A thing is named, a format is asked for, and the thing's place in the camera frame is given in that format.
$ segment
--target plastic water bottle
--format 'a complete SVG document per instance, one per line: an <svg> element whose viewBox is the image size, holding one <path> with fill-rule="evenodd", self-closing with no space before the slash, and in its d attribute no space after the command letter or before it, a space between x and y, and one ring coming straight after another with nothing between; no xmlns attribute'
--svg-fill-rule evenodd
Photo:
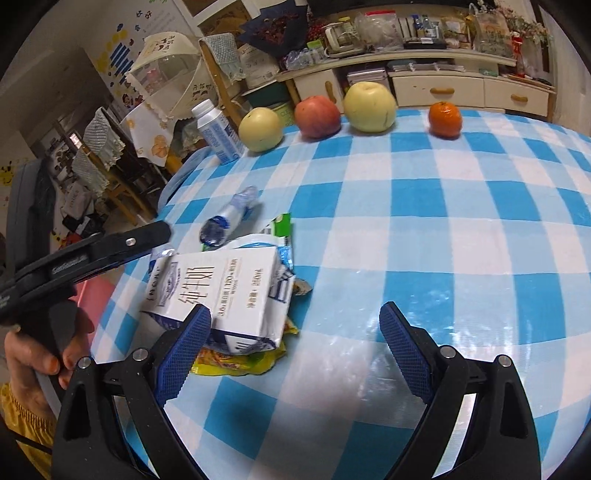
<svg viewBox="0 0 591 480"><path fill-rule="evenodd" d="M202 226L201 243L208 247L221 247L240 223L247 218L258 198L258 189L248 187L232 197L222 210Z"/></svg>
<svg viewBox="0 0 591 480"><path fill-rule="evenodd" d="M232 126L211 100L204 100L192 110L197 128L213 148L222 165L238 160L246 150Z"/></svg>

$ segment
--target pink cushion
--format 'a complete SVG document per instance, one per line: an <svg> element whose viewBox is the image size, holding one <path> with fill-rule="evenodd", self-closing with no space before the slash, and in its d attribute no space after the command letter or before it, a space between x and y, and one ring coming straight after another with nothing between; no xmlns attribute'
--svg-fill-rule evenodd
<svg viewBox="0 0 591 480"><path fill-rule="evenodd" d="M114 289L115 286L101 276L91 278L76 285L78 294L72 297L72 300L86 312L95 329L100 322L100 317L103 315ZM88 336L90 343L92 343L94 337L94 333Z"/></svg>

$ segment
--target yellow pants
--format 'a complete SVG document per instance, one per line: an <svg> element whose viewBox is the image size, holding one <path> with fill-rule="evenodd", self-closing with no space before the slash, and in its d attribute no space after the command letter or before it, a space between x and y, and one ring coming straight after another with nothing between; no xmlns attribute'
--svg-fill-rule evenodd
<svg viewBox="0 0 591 480"><path fill-rule="evenodd" d="M4 411L4 422L9 429L33 442L51 448L53 436L56 432L55 421L41 419L26 410L12 395L9 384L0 387L0 405ZM47 480L50 480L51 455L28 445L23 445L20 442L18 442L18 445L35 468Z"/></svg>

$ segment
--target blue gripper pad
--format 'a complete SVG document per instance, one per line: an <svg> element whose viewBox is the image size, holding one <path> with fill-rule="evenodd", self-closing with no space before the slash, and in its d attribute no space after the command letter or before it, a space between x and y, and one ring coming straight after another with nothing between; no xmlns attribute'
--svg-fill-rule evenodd
<svg viewBox="0 0 591 480"><path fill-rule="evenodd" d="M390 302L379 311L379 328L411 393L428 404L433 398L431 369L408 331L413 327Z"/></svg>
<svg viewBox="0 0 591 480"><path fill-rule="evenodd" d="M167 400L177 398L191 371L199 350L205 345L212 328L212 316L207 307L197 305L183 323L188 325L170 348L158 368L154 397L161 407Z"/></svg>

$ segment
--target kitchen appliance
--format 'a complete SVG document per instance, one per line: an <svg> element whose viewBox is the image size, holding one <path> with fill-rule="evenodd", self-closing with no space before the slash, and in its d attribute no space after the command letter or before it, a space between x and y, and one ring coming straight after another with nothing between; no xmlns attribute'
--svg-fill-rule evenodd
<svg viewBox="0 0 591 480"><path fill-rule="evenodd" d="M324 36L326 37L327 53L329 54L340 54L361 49L359 34L349 17L339 18L338 22L326 25L324 27Z"/></svg>

